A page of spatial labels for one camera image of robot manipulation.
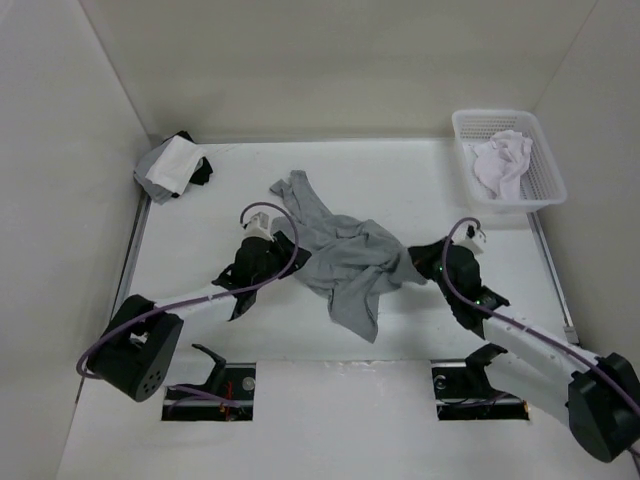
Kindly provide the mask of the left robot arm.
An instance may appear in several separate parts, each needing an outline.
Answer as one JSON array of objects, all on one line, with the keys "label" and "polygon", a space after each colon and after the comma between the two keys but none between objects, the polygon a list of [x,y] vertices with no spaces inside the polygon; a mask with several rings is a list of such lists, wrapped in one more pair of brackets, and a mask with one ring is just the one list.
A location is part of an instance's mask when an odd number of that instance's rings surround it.
[{"label": "left robot arm", "polygon": [[270,239],[246,237],[234,261],[206,287],[162,301],[126,298],[79,361],[79,371],[143,402],[165,383],[184,327],[197,338],[213,324],[240,318],[255,304],[259,288],[292,275],[310,258],[282,232]]}]

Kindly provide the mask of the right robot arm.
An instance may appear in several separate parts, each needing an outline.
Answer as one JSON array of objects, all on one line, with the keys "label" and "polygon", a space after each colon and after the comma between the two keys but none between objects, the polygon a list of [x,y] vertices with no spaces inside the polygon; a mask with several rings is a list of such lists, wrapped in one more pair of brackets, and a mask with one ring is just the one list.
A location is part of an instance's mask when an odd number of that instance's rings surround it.
[{"label": "right robot arm", "polygon": [[438,241],[408,252],[416,270],[438,285],[456,321],[485,342],[465,359],[471,393],[506,393],[533,404],[603,463],[638,442],[639,378],[628,360],[588,352],[515,318],[510,302],[482,283],[465,246]]}]

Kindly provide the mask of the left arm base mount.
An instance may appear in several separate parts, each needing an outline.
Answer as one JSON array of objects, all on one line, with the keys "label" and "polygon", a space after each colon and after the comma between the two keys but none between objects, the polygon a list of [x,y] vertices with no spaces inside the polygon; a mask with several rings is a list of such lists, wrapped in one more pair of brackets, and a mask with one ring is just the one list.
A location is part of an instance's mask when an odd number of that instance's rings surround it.
[{"label": "left arm base mount", "polygon": [[174,356],[164,381],[164,422],[249,422],[253,419],[257,367],[234,363],[194,344]]}]

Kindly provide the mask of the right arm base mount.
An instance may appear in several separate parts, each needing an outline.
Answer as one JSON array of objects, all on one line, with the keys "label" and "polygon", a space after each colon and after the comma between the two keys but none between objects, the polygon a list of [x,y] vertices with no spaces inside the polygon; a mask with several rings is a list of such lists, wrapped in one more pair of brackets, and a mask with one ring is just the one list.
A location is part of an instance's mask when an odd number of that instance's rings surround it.
[{"label": "right arm base mount", "polygon": [[529,420],[525,401],[496,390],[485,368],[506,350],[488,344],[464,360],[431,364],[436,415],[440,421]]}]

